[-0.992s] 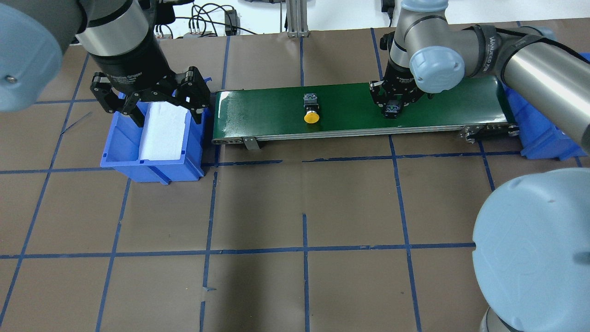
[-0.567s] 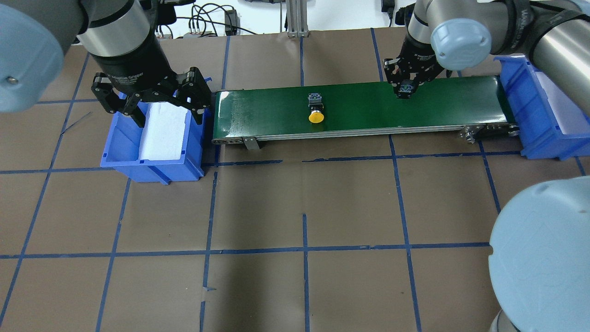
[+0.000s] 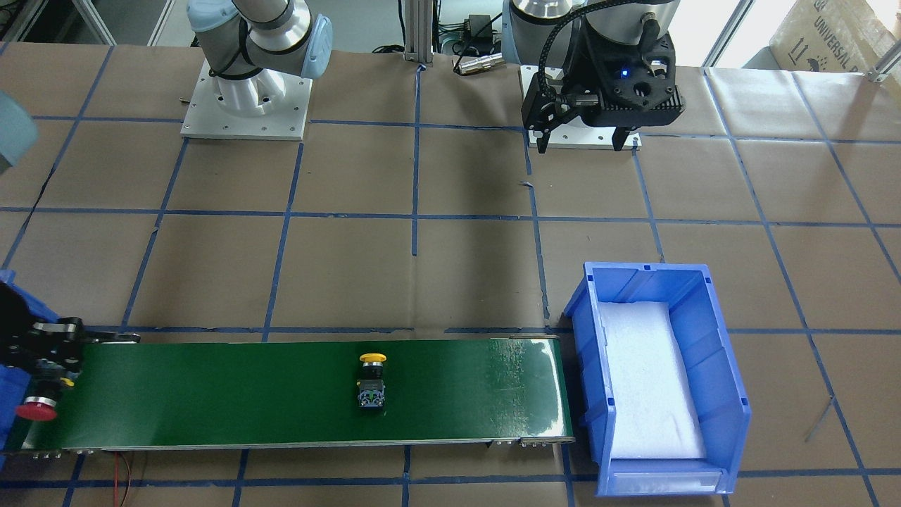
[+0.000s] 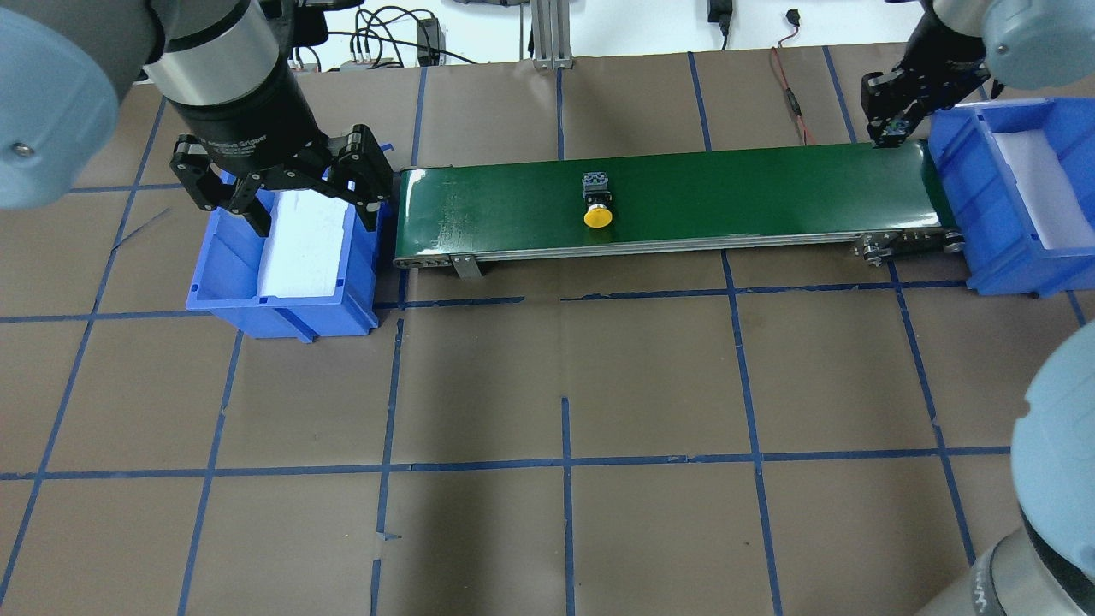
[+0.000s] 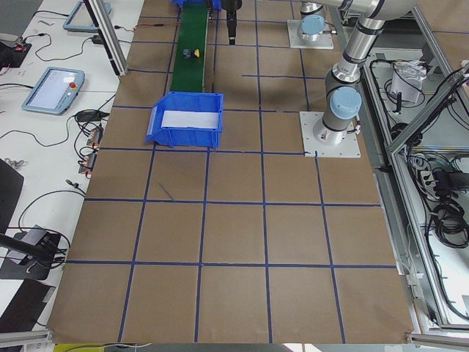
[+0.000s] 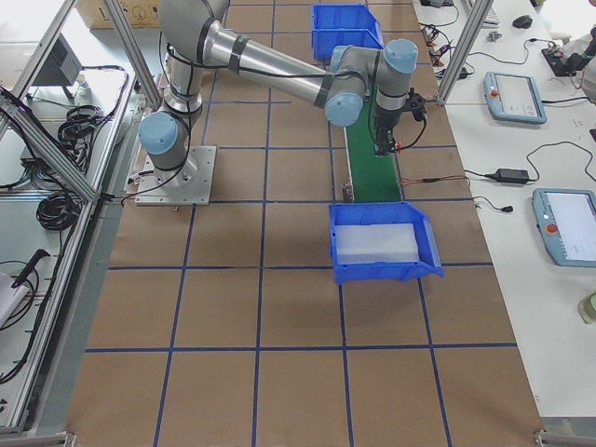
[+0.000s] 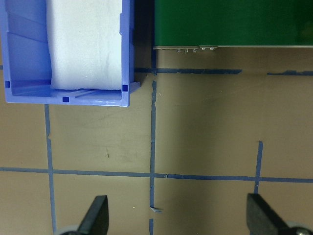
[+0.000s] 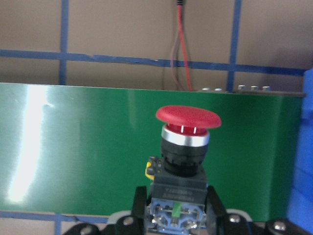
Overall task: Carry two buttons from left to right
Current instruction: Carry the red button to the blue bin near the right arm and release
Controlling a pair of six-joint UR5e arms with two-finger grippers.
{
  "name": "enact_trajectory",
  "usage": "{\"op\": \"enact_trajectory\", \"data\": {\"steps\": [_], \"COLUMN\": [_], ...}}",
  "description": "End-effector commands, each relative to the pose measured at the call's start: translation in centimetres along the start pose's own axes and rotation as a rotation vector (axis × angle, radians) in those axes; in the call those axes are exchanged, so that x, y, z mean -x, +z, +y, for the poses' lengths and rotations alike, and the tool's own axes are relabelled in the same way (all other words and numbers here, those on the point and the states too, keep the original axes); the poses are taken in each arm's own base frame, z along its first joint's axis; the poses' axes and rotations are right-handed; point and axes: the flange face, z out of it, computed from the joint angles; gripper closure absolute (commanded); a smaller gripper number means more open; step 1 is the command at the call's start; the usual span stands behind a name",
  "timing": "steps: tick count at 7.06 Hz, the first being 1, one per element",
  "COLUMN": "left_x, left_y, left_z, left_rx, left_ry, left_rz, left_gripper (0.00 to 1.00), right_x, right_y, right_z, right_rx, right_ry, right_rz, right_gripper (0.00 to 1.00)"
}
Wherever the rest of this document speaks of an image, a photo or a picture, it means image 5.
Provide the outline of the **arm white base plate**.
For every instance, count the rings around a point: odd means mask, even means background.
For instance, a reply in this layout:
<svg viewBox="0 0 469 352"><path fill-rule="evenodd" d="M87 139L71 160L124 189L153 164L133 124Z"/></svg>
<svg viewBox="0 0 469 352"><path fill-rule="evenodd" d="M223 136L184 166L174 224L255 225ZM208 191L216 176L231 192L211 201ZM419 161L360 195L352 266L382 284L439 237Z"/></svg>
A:
<svg viewBox="0 0 469 352"><path fill-rule="evenodd" d="M361 152L354 126L350 122L344 131L328 130L322 121L321 111L301 111L300 127L306 157L360 158Z"/></svg>
<svg viewBox="0 0 469 352"><path fill-rule="evenodd" d="M288 20L287 29L289 36L289 46L291 48L317 49L317 50L333 50L333 38L328 33L329 26L325 24L322 34L317 35L316 40L306 41L298 34L301 20Z"/></svg>

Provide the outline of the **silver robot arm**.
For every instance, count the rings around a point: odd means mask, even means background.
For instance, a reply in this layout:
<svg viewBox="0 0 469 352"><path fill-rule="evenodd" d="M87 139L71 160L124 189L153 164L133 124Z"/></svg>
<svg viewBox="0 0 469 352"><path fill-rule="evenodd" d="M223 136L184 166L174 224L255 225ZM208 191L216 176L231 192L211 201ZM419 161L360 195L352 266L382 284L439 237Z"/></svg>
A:
<svg viewBox="0 0 469 352"><path fill-rule="evenodd" d="M356 91L366 58L386 21L406 15L416 5L406 0L315 1L339 10L351 10L361 16L343 51L342 58L333 65L325 77L327 108L322 119L314 125L314 138L327 146L342 143L347 128L358 114L362 97Z"/></svg>
<svg viewBox="0 0 469 352"><path fill-rule="evenodd" d="M325 30L329 23L325 20L325 5L303 1L300 7L301 20L297 30L298 37L305 42L317 41L322 34L335 34L336 30Z"/></svg>

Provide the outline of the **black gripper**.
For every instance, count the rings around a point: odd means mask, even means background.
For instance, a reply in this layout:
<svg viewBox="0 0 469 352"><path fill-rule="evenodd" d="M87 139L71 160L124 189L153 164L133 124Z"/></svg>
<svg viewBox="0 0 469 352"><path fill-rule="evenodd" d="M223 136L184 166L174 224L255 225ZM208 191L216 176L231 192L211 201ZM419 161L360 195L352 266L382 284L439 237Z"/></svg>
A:
<svg viewBox="0 0 469 352"><path fill-rule="evenodd" d="M226 12L226 25L228 29L229 44L234 45L237 35L237 11L241 8L241 0L223 0L224 10L234 10Z"/></svg>

